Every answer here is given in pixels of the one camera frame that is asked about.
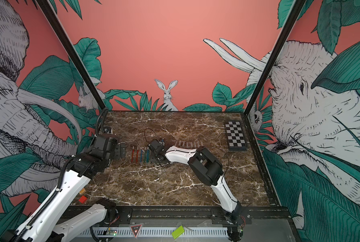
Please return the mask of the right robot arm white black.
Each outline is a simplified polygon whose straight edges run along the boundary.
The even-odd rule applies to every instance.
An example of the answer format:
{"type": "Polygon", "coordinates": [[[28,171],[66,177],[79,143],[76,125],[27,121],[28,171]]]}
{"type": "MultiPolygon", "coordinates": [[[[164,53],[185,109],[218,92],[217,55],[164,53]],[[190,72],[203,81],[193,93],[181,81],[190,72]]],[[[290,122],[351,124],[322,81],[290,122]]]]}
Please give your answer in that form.
{"type": "Polygon", "coordinates": [[[207,147],[201,146],[195,149],[179,148],[175,145],[166,145],[163,140],[144,139],[150,151],[149,157],[161,167],[167,168],[173,163],[188,165],[196,177],[204,185],[209,186],[220,202],[224,218],[230,224],[238,224],[244,227],[246,219],[242,216],[242,205],[233,195],[226,180],[223,165],[207,147]]]}

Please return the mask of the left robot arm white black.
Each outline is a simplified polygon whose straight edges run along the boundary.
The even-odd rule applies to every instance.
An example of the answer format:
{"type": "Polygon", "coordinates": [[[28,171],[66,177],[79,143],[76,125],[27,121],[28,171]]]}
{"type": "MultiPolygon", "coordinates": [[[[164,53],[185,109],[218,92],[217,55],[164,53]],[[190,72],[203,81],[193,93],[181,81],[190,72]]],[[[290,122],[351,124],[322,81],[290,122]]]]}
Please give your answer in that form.
{"type": "Polygon", "coordinates": [[[62,167],[57,186],[39,208],[17,229],[9,229],[1,242],[70,242],[93,225],[118,219],[115,203],[102,198],[88,210],[58,225],[75,196],[94,178],[104,172],[114,159],[121,157],[117,137],[104,128],[109,112],[104,108],[95,125],[96,135],[85,153],[71,157],[62,167]]]}

